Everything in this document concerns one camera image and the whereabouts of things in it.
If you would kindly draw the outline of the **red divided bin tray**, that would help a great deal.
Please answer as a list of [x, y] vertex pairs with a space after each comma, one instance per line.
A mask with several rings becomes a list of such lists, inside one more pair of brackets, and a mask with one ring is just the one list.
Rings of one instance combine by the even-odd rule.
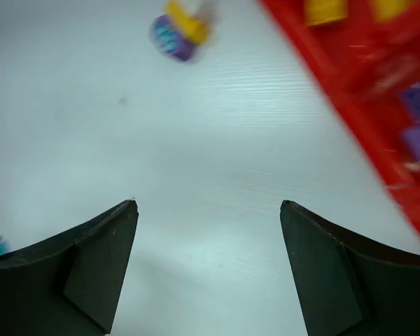
[[388, 22], [375, 20], [370, 1], [348, 1], [346, 18], [319, 26], [306, 24], [303, 3], [264, 7], [420, 234], [420, 171], [405, 167], [413, 157], [401, 138], [420, 123], [398, 98], [420, 81], [420, 1]]

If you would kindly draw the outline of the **orange curved lego brick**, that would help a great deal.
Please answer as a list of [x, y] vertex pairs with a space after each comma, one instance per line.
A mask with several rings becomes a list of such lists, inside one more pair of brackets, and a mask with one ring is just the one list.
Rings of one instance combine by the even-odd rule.
[[372, 13], [377, 22], [388, 22], [408, 11], [415, 0], [371, 0]]

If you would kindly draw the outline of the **purple yellow white lego stack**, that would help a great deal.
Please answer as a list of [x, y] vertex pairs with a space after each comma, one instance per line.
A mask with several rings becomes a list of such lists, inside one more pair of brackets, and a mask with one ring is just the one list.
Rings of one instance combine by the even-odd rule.
[[214, 30], [217, 1], [167, 1], [150, 27], [157, 50], [179, 62], [190, 61]]

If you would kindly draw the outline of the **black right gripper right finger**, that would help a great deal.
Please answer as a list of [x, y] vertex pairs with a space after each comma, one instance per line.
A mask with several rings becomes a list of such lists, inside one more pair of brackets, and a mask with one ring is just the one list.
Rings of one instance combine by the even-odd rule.
[[280, 221], [308, 335], [420, 335], [420, 255], [289, 200]]

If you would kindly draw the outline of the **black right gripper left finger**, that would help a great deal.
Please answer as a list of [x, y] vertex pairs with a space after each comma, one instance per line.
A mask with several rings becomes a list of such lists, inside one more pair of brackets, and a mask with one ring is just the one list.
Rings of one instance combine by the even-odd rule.
[[111, 333], [137, 228], [134, 200], [0, 256], [0, 335]]

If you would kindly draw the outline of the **orange square lego brick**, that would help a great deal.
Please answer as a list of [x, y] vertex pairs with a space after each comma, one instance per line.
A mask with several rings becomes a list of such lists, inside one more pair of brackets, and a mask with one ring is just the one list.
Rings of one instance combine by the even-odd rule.
[[308, 26], [326, 25], [348, 15], [346, 0], [304, 0], [304, 18]]

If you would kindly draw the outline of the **purple half-round lego brick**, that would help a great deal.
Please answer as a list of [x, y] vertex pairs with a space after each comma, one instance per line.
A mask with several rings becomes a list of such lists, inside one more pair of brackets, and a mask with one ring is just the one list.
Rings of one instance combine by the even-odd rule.
[[413, 159], [406, 162], [405, 167], [413, 172], [420, 171], [420, 124], [413, 125], [405, 129], [401, 138], [403, 143], [410, 151]]

